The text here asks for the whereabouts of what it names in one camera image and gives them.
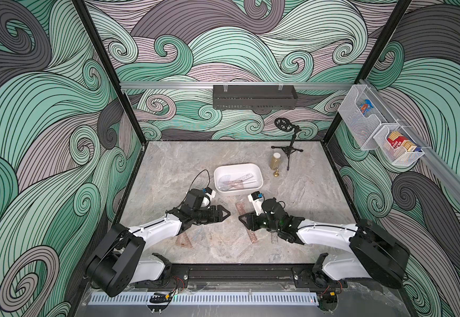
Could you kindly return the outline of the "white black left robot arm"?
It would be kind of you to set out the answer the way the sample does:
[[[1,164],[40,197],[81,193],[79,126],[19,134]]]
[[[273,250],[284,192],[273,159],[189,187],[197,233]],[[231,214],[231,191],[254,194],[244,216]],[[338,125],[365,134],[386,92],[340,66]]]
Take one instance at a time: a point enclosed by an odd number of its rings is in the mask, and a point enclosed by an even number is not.
[[[131,228],[114,225],[87,260],[86,276],[110,297],[117,296],[130,284],[158,280],[169,261],[158,254],[144,258],[144,251],[193,225],[221,223],[230,215],[221,205],[202,210],[181,207],[144,225]]]

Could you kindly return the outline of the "pink tall triangle ruler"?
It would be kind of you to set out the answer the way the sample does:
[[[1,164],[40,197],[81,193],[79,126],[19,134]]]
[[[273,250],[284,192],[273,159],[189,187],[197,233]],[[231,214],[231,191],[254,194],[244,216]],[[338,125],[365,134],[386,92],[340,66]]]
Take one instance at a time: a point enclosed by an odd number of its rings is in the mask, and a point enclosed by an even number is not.
[[[232,190],[242,190],[245,188],[246,185],[250,185],[256,183],[256,180],[236,180],[236,181],[229,181],[224,182],[219,188],[221,191],[227,192]]]

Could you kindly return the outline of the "red straight ruler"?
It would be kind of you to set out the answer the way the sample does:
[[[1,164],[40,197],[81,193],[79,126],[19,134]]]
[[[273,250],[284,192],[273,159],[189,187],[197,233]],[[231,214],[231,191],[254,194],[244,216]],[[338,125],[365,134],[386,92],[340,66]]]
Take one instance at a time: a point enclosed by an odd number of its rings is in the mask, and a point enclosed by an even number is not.
[[[242,215],[246,214],[245,204],[244,204],[243,201],[236,202],[235,206],[237,208],[237,212],[238,212],[239,216],[242,216]],[[252,244],[255,244],[255,243],[258,242],[258,239],[257,239],[257,237],[256,237],[254,232],[252,232],[252,231],[247,229],[247,234],[248,234],[248,237],[250,238]]]

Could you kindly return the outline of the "pink straight ruler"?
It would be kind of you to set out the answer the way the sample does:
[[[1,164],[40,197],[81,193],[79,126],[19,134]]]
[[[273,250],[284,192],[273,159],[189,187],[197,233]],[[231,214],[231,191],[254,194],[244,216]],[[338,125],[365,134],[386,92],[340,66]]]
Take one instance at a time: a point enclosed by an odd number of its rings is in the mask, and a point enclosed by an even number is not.
[[[235,180],[223,181],[223,184],[226,186],[240,186],[244,184],[252,184],[253,182],[256,182],[254,175],[248,173],[243,176],[240,176],[239,178],[236,178]]]

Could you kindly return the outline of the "white plastic storage box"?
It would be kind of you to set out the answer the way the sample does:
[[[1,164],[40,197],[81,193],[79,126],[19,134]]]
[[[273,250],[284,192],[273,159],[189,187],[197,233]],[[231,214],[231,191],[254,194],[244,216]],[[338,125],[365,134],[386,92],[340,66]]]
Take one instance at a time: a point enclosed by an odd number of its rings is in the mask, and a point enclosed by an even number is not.
[[[264,178],[258,165],[243,163],[219,166],[214,171],[214,183],[220,195],[230,197],[259,191]]]

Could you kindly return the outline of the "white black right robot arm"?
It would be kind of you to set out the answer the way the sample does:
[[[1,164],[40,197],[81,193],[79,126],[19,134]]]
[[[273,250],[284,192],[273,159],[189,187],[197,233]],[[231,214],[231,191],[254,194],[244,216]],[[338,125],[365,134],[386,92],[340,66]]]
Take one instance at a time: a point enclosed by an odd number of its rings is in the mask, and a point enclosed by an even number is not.
[[[408,247],[368,219],[337,225],[288,214],[278,219],[275,214],[250,212],[239,216],[239,220],[250,231],[275,232],[288,243],[343,250],[342,255],[323,256],[313,267],[332,281],[373,279],[390,289],[400,289],[408,279]]]

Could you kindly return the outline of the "clear short straight ruler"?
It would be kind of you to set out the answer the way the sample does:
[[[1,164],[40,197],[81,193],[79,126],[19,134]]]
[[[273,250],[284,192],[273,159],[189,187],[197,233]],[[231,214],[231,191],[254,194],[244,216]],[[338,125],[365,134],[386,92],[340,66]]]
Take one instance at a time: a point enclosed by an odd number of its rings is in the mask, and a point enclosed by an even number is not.
[[[278,234],[276,232],[271,233],[271,243],[277,244],[278,243]]]

